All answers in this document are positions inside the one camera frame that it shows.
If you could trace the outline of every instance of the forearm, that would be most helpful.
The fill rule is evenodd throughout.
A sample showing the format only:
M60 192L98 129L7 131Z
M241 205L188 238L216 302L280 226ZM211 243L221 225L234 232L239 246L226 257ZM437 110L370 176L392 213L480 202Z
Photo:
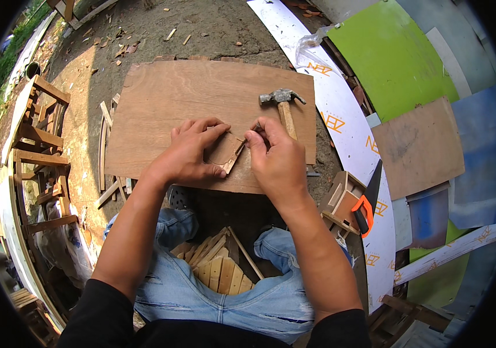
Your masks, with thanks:
M325 226L310 195L306 192L292 205L279 206L278 210L293 236L316 323L332 313L362 309L350 263Z
M110 284L132 302L146 276L154 234L168 184L144 173L103 244L92 278Z

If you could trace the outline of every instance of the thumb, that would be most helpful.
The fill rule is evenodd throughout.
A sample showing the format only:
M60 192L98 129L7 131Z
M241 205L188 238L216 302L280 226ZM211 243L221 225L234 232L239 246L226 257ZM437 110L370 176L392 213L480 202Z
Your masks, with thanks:
M227 176L227 172L215 164L202 164L202 171L204 177L220 177L223 179Z
M246 147L250 149L252 163L262 161L267 154L264 138L253 130L246 131L244 137L248 140Z

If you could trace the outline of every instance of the hammer head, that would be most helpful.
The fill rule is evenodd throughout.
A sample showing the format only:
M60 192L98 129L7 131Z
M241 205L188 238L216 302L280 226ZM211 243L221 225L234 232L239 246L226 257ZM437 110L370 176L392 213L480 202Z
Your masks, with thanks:
M270 94L260 94L258 101L260 105L268 101L282 102L282 101L291 101L293 98L297 98L302 102L302 104L306 104L306 101L302 99L296 92L293 90L289 90L287 88L280 88L276 91L271 92Z

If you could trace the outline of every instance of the hand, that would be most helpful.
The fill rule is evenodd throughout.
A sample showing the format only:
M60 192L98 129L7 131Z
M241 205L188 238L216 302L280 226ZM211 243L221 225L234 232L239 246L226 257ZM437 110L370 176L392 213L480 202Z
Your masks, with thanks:
M278 119L259 117L244 133L252 159L252 172L273 205L297 207L309 196L304 145L291 138ZM269 151L264 143L269 141Z
M165 185L227 176L223 168L203 162L203 150L230 128L215 117L184 121L180 127L171 130L171 146L152 162L146 172L160 177Z

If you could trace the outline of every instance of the hammer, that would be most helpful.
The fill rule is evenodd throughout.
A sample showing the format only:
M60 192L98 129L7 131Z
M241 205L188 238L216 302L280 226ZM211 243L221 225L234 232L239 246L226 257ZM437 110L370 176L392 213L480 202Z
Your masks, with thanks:
M270 94L260 94L258 101L260 102L260 105L268 101L276 101L277 108L279 109L279 115L281 116L281 123L285 126L289 136L294 140L298 140L296 130L294 129L293 115L290 113L289 105L289 101L291 101L293 97L300 100L302 104L306 104L304 99L302 99L296 92L289 90L288 88L280 88Z

